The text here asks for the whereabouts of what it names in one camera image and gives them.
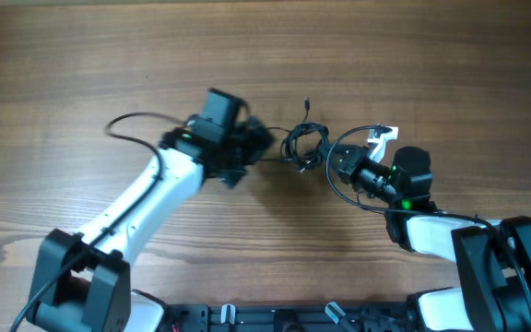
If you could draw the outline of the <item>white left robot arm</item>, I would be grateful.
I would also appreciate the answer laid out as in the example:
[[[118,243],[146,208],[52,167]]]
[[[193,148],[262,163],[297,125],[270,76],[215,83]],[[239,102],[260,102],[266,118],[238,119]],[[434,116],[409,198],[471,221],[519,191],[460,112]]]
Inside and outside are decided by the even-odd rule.
[[[45,331],[175,331],[165,302],[131,286],[131,270],[170,214],[204,182],[234,187],[274,142],[248,103],[210,89],[198,114],[181,121],[157,145],[136,180],[98,217],[77,231],[52,230],[41,242],[23,321]]]

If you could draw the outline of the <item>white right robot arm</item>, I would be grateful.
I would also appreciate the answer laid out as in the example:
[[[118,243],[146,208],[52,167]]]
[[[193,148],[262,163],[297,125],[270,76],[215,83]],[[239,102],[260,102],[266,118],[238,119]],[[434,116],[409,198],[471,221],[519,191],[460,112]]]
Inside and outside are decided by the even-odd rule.
[[[385,202],[391,240],[455,263],[459,287],[410,296],[419,331],[531,331],[531,218],[485,220],[431,201],[428,151],[400,148],[391,166],[357,145],[321,146],[325,171]]]

